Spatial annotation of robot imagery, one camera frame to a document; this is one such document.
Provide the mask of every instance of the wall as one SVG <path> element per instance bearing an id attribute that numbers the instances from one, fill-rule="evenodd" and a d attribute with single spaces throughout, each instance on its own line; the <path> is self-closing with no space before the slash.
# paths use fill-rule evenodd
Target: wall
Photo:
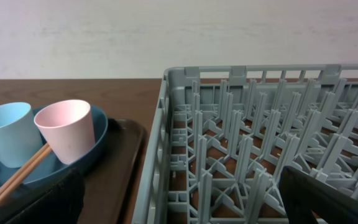
<path id="1" fill-rule="evenodd" d="M 0 78 L 160 78 L 184 65 L 357 62 L 358 1 L 0 1 Z"/>

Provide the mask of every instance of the gray dish rack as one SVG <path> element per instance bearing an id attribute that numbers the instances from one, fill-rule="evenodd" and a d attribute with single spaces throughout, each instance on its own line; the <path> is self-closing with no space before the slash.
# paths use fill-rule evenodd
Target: gray dish rack
<path id="1" fill-rule="evenodd" d="M 229 77 L 202 84 L 201 72 Z M 358 80 L 345 72 L 358 64 L 167 69 L 132 223 L 288 223 L 284 166 L 358 200 Z"/>

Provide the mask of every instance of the blue bowl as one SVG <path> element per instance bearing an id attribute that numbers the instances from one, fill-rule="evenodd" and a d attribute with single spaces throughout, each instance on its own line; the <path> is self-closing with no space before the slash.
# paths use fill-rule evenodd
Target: blue bowl
<path id="1" fill-rule="evenodd" d="M 34 115 L 43 107 L 34 109 Z M 96 144 L 88 153 L 70 165 L 61 163 L 55 153 L 51 152 L 45 160 L 23 181 L 23 184 L 16 190 L 13 197 L 19 197 L 31 189 L 37 188 L 44 183 L 50 182 L 65 173 L 68 169 L 77 168 L 81 173 L 87 171 L 100 153 L 106 147 L 106 132 L 108 129 L 108 118 L 102 109 L 91 106 L 94 136 Z M 18 170 L 18 168 L 8 168 L 0 162 L 0 187 Z"/>

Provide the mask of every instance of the light blue cup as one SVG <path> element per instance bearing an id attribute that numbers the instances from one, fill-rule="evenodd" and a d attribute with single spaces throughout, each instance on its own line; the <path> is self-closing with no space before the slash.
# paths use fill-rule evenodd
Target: light blue cup
<path id="1" fill-rule="evenodd" d="M 9 168 L 23 166 L 42 147 L 28 103 L 0 106 L 0 162 Z"/>

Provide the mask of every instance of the dish rack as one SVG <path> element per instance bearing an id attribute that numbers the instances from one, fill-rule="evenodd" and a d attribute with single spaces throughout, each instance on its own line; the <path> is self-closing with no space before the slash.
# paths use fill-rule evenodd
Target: dish rack
<path id="1" fill-rule="evenodd" d="M 229 77 L 203 84 L 203 72 Z M 247 78 L 255 72 L 262 78 Z M 272 72 L 280 78 L 269 83 Z M 358 80 L 342 77 L 349 72 L 358 64 L 166 70 L 132 223 L 288 223 L 284 166 L 358 201 Z"/>

